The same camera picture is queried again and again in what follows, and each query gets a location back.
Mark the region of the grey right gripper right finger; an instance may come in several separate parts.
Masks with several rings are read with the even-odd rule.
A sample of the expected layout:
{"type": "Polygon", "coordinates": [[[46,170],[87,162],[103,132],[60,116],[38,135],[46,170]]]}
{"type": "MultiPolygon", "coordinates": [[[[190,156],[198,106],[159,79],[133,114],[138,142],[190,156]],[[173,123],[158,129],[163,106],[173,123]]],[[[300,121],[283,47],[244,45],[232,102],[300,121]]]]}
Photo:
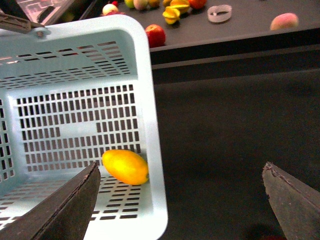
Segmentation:
{"type": "Polygon", "coordinates": [[[262,180],[269,204],[288,240],[320,238],[320,193],[267,162],[262,180]]]}

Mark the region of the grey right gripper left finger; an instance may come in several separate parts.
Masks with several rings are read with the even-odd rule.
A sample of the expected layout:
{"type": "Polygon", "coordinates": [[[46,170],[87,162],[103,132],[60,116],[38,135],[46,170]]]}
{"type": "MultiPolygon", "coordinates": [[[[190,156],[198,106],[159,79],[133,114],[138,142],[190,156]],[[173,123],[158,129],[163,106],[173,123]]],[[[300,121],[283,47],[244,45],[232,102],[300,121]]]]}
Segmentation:
{"type": "Polygon", "coordinates": [[[96,162],[0,231],[2,240],[82,240],[94,211],[101,174],[96,162]]]}

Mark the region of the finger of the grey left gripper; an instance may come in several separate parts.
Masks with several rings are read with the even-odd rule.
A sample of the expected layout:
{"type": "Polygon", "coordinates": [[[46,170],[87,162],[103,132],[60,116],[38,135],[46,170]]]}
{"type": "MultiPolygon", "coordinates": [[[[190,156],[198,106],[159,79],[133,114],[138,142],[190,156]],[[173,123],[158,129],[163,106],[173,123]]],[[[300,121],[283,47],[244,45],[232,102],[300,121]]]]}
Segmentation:
{"type": "Polygon", "coordinates": [[[13,15],[8,15],[2,12],[0,13],[0,28],[2,30],[27,34],[32,29],[44,27],[44,25],[37,22],[32,22],[30,20],[21,17],[16,17],[13,15]]]}

